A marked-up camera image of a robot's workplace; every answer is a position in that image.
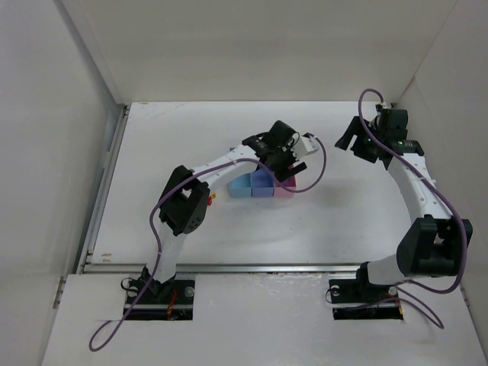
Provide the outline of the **purple lego piece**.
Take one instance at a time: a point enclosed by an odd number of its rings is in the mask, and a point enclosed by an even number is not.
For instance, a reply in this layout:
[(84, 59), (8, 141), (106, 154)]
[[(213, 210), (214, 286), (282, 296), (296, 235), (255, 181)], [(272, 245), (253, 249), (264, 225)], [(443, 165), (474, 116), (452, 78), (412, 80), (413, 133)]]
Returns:
[(286, 187), (286, 188), (293, 189), (296, 186), (296, 183), (295, 183), (295, 180), (293, 180), (292, 178), (288, 178), (288, 179), (285, 179), (285, 180), (283, 180), (281, 182), (275, 182), (274, 183), (274, 186), (276, 188)]

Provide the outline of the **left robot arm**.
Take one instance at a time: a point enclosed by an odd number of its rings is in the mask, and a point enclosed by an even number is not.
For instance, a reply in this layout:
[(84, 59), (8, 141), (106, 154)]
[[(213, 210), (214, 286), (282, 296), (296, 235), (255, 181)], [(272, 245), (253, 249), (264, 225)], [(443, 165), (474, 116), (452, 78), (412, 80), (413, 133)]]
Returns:
[(299, 134), (278, 120), (269, 131), (244, 139), (219, 159), (193, 169), (175, 168), (149, 215), (156, 254), (140, 275), (143, 289), (156, 298), (170, 291), (183, 243), (203, 223), (212, 193), (258, 169), (269, 170), (278, 182), (287, 180), (307, 167), (300, 160), (317, 148), (312, 134)]

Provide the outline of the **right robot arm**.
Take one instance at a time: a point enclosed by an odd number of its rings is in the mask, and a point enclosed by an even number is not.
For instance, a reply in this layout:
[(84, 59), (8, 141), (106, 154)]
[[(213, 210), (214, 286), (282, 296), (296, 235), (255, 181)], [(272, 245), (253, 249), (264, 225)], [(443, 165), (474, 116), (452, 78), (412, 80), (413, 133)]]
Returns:
[(331, 283), (340, 291), (337, 303), (376, 301), (395, 284), (415, 278), (458, 277), (473, 234), (470, 221), (456, 220), (433, 191), (425, 153), (407, 137), (407, 111), (385, 103), (376, 109), (372, 121), (354, 117), (335, 145), (368, 162), (382, 161), (402, 194), (411, 227), (395, 254), (362, 263), (353, 280)]

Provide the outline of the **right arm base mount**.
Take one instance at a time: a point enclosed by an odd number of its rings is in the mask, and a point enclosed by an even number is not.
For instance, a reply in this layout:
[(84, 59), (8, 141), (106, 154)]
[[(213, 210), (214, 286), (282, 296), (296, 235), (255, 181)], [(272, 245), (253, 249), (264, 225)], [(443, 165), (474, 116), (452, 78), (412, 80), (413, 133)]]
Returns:
[(366, 285), (349, 276), (329, 276), (326, 300), (334, 320), (403, 320), (397, 289), (388, 285)]

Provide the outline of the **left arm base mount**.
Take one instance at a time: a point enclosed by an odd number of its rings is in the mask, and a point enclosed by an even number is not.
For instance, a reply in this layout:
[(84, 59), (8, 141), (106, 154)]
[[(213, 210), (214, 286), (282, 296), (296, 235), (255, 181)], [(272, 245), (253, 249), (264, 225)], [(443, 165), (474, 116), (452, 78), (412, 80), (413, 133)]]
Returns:
[(127, 320), (191, 321), (194, 296), (195, 278), (176, 278), (160, 298), (147, 290), (130, 311)]

